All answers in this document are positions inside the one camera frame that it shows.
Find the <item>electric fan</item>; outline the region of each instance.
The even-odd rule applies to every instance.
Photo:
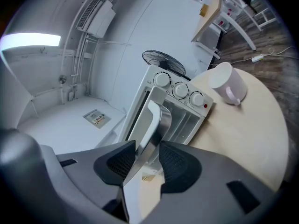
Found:
[[[156,50],[147,50],[143,52],[142,57],[148,65],[157,65],[164,70],[168,70],[179,77],[183,77],[190,81],[186,76],[186,70],[183,65],[173,57]]]

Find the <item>air conditioner unit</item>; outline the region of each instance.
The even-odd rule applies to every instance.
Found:
[[[77,29],[97,38],[102,38],[114,16],[115,12],[112,10],[110,1],[92,0],[81,15]]]

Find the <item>round wooden table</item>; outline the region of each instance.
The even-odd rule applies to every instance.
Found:
[[[267,87],[251,74],[236,70],[248,87],[240,106],[228,105],[209,87],[213,70],[191,81],[213,98],[214,106],[189,145],[231,158],[276,191],[288,161],[285,119]]]

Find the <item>ceiling light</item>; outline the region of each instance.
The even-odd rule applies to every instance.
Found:
[[[0,50],[22,46],[58,46],[59,35],[43,33],[15,33],[0,39]]]

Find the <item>wooden floor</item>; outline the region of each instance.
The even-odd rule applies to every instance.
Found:
[[[253,7],[257,12],[260,12],[265,8],[265,3],[258,0],[253,3]],[[251,50],[243,37],[231,26],[220,43],[221,59],[215,60],[214,64],[224,61],[232,63],[259,54],[268,54],[270,48],[270,52],[273,52],[274,49],[274,53],[278,53],[285,48],[294,46],[290,34],[282,23],[273,22],[259,32],[244,13],[238,16],[237,22],[252,39],[256,51]],[[281,55],[299,57],[297,50],[293,48]],[[285,179],[288,180],[299,155],[299,60],[267,56],[257,63],[248,60],[232,65],[262,81],[272,92],[282,109],[289,133],[289,164],[285,176]]]

